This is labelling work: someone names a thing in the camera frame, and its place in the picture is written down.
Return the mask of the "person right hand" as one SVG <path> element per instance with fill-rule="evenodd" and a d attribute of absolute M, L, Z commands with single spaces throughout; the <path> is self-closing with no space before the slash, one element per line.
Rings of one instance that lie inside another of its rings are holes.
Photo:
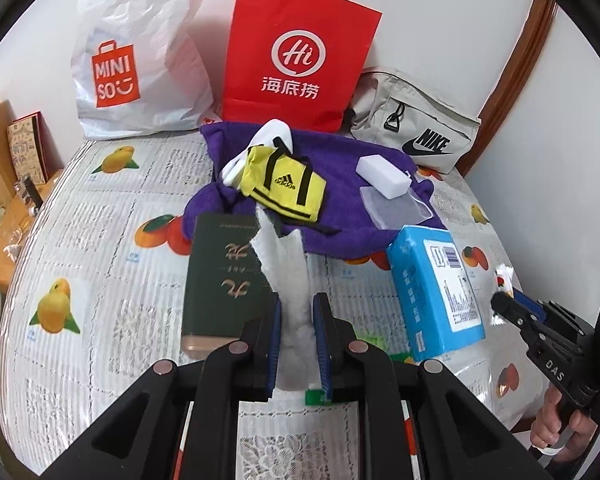
<path fill-rule="evenodd" d="M 560 400 L 562 400 L 562 393 L 553 384 L 550 384 L 546 390 L 542 408 L 536 414 L 531 425 L 530 443 L 535 448 L 555 446 L 558 442 L 562 429 L 562 422 L 558 415 Z M 594 437 L 597 424 L 582 412 L 574 411 L 569 419 L 569 428 L 573 434 L 554 458 L 557 463 L 571 462 L 580 457 Z"/>

